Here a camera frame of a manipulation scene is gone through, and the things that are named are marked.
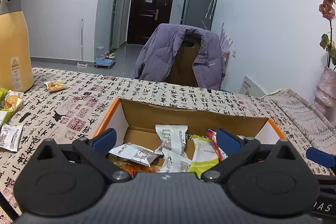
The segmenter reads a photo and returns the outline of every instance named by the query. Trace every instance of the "gray refrigerator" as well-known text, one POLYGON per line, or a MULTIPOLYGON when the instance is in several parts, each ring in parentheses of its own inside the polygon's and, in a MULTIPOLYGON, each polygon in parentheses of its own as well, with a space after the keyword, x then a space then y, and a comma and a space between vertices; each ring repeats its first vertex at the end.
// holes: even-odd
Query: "gray refrigerator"
POLYGON ((211 19, 209 17, 213 4, 209 15, 205 18, 210 2, 211 0, 184 0, 181 24, 211 30, 213 15, 211 19))

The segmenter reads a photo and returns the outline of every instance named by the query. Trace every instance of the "vase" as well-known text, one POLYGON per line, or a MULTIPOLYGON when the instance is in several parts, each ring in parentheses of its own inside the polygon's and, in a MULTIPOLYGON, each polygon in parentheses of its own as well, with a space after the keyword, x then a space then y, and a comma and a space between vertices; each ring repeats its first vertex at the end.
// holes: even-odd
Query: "vase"
POLYGON ((25 92, 34 84, 21 0, 0 3, 0 88, 25 92))
POLYGON ((316 85, 314 92, 315 100, 313 105, 325 114, 330 108, 336 106, 336 71, 324 67, 320 81, 316 85))

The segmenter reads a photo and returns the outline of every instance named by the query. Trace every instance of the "flower stem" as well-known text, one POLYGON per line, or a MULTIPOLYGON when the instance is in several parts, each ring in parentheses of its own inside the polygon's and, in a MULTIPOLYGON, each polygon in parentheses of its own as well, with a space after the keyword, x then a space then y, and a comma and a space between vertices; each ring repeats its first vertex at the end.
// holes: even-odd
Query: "flower stem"
POLYGON ((332 39, 333 39, 333 29, 331 27, 331 19, 329 20, 330 23, 330 48, 328 52, 328 59, 327 59, 327 67, 330 68, 330 50, 331 50, 331 45, 332 45, 332 39))

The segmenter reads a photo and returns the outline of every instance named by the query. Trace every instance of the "warning label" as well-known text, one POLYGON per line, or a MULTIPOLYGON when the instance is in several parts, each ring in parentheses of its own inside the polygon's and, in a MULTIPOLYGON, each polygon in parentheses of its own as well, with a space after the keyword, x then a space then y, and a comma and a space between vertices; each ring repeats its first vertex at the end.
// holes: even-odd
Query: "warning label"
POLYGON ((10 63, 11 63, 11 68, 12 68, 12 79, 13 79, 14 89, 19 90, 22 88, 19 58, 18 57, 11 58, 10 63))

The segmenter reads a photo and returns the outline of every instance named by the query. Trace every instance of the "gray floor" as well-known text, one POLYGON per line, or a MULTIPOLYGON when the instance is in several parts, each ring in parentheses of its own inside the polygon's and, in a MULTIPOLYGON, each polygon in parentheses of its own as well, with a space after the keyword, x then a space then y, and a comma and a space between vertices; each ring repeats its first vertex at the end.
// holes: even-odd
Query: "gray floor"
POLYGON ((32 61, 32 68, 50 68, 50 69, 61 69, 69 71, 79 71, 86 73, 94 73, 99 75, 111 75, 117 77, 127 77, 132 78, 132 72, 134 70, 135 62, 139 56, 143 46, 140 45, 126 45, 123 44, 120 49, 115 51, 115 64, 111 69, 103 68, 93 68, 87 67, 86 69, 80 68, 74 65, 57 64, 57 63, 46 63, 46 62, 36 62, 32 61))

